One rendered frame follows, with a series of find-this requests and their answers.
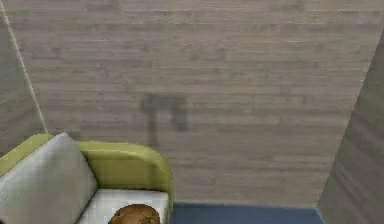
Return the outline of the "brown round object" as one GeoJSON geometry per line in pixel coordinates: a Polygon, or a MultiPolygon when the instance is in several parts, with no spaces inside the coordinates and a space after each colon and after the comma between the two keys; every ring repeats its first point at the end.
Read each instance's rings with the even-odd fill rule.
{"type": "Polygon", "coordinates": [[[161,224],[161,218],[151,206],[132,204],[117,210],[108,224],[161,224]]]}

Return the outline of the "green sofa with grey cushions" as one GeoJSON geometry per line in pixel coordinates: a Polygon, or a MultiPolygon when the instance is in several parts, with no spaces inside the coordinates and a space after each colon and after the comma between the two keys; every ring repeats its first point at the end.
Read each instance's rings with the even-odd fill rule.
{"type": "Polygon", "coordinates": [[[0,157],[0,224],[108,224],[132,204],[169,224],[172,171],[157,150],[36,134],[0,157]]]}

